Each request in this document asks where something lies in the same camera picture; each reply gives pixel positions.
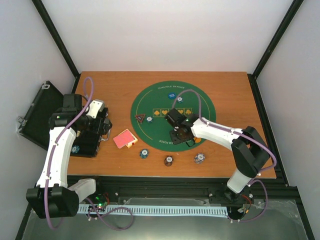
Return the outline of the blue 10 chip stack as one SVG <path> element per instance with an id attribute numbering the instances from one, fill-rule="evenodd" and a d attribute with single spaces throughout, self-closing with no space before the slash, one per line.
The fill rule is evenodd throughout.
<path id="1" fill-rule="evenodd" d="M 197 153 L 194 157 L 194 162 L 196 164 L 202 164 L 205 160 L 205 155 L 203 153 Z"/>

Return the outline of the orange big blind button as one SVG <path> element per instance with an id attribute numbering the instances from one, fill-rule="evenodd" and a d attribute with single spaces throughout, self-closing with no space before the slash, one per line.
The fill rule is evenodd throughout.
<path id="1" fill-rule="evenodd" d="M 194 140 L 194 142 L 195 142 L 196 144 L 198 144 L 198 143 L 200 143 L 200 142 L 202 141 L 202 139 L 199 138 L 199 137 L 194 137 L 193 140 Z"/>

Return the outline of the black triangular all-in marker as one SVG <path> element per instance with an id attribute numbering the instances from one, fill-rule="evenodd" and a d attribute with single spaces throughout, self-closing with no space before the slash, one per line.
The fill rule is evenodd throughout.
<path id="1" fill-rule="evenodd" d="M 146 118 L 146 114 L 145 113 L 140 113 L 140 114 L 136 114 L 135 119 L 137 120 L 138 123 L 142 124 Z"/>

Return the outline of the brown 100 chip stack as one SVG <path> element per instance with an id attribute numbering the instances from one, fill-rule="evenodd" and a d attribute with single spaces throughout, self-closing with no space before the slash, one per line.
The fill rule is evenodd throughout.
<path id="1" fill-rule="evenodd" d="M 168 156 L 164 159 L 164 164 L 165 164 L 165 166 L 170 167 L 170 166 L 172 166 L 173 161 L 174 161 L 173 157 L 172 157 L 171 155 L 168 155 Z"/>

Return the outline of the teal 50 chip stack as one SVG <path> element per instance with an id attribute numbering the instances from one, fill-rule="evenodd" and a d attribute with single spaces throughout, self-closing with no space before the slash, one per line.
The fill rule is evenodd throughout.
<path id="1" fill-rule="evenodd" d="M 149 155 L 149 151 L 148 149 L 144 148 L 140 151 L 139 153 L 139 156 L 142 158 L 142 159 L 146 159 Z"/>

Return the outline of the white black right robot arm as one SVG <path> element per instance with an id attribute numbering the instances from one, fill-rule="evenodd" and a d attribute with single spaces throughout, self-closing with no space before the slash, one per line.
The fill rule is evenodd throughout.
<path id="1" fill-rule="evenodd" d="M 175 108 L 164 119 L 173 127 L 169 132 L 174 145 L 195 143 L 203 139 L 221 145 L 232 152 L 236 169 L 227 181 L 225 195 L 238 195 L 250 185 L 272 156 L 254 127 L 245 129 L 214 123 L 197 114 L 185 116 Z"/>

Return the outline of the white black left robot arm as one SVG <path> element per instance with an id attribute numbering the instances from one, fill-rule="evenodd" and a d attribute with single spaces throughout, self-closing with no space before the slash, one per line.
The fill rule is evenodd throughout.
<path id="1" fill-rule="evenodd" d="M 43 170 L 35 187 L 26 192 L 26 199 L 41 219 L 73 217 L 80 202 L 103 198 L 104 188 L 94 178 L 84 178 L 68 185 L 70 157 L 94 158 L 103 136 L 112 123 L 108 108 L 99 99 L 80 94 L 66 94 L 63 105 L 49 118 L 49 144 Z"/>

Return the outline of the blue small blind button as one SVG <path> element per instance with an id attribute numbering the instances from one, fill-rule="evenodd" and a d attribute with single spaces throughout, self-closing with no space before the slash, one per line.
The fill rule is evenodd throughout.
<path id="1" fill-rule="evenodd" d="M 177 97 L 175 92 L 170 92 L 167 96 L 170 100 L 174 100 Z"/>

